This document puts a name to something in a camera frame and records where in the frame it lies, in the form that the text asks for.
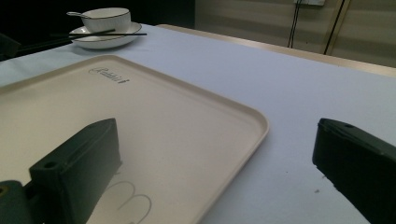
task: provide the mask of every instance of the white saucer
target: white saucer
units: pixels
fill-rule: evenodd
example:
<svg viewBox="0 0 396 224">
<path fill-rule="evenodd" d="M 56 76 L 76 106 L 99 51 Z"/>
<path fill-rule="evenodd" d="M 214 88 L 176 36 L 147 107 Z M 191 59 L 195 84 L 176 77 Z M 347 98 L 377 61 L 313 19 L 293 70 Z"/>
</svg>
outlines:
<svg viewBox="0 0 396 224">
<path fill-rule="evenodd" d="M 131 25 L 125 34 L 133 34 L 138 32 L 142 25 L 131 21 Z M 79 27 L 70 32 L 70 34 L 89 34 L 85 26 Z M 87 36 L 72 40 L 73 43 L 85 49 L 109 49 L 135 40 L 137 35 L 112 35 L 112 36 Z"/>
</svg>

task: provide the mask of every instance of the logo on tray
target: logo on tray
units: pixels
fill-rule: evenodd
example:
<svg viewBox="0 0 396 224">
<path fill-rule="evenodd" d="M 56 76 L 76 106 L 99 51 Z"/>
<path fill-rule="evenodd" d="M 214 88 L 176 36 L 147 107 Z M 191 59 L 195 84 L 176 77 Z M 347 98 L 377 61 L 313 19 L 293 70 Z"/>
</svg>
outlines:
<svg viewBox="0 0 396 224">
<path fill-rule="evenodd" d="M 130 81 L 129 79 L 125 79 L 117 73 L 111 72 L 110 69 L 105 68 L 105 67 L 93 68 L 89 71 L 89 73 L 102 75 L 112 81 L 119 83 L 119 84 Z"/>
</svg>

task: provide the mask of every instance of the table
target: table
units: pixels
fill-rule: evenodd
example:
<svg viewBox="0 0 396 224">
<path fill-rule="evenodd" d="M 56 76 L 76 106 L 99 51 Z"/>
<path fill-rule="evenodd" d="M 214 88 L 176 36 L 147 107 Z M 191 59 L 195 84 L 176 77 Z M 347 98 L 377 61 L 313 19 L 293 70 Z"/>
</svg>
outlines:
<svg viewBox="0 0 396 224">
<path fill-rule="evenodd" d="M 395 69 L 326 62 L 328 56 L 167 25 L 143 24 L 142 32 L 148 35 L 115 49 L 71 44 L 1 62 L 0 85 L 103 54 L 140 63 L 269 119 L 261 146 L 202 223 L 368 223 L 315 167 L 312 152 L 320 118 L 353 124 L 396 145 Z"/>
</svg>

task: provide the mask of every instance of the white cup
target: white cup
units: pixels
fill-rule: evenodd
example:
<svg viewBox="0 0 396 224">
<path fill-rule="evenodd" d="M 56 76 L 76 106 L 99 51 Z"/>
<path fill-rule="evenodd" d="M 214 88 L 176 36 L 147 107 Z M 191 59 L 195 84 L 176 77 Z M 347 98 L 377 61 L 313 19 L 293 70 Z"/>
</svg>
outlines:
<svg viewBox="0 0 396 224">
<path fill-rule="evenodd" d="M 115 29 L 118 34 L 125 34 L 131 25 L 131 12 L 123 7 L 98 8 L 82 13 L 90 17 L 81 18 L 90 33 Z"/>
</svg>

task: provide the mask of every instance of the electrical outlet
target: electrical outlet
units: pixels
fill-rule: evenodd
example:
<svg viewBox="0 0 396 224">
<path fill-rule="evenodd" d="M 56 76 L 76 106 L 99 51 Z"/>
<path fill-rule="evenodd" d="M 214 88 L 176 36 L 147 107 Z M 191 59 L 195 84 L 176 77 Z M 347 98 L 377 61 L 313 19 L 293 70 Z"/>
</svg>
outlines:
<svg viewBox="0 0 396 224">
<path fill-rule="evenodd" d="M 303 5 L 311 5 L 311 6 L 323 6 L 325 0 L 301 0 L 301 4 Z"/>
</svg>

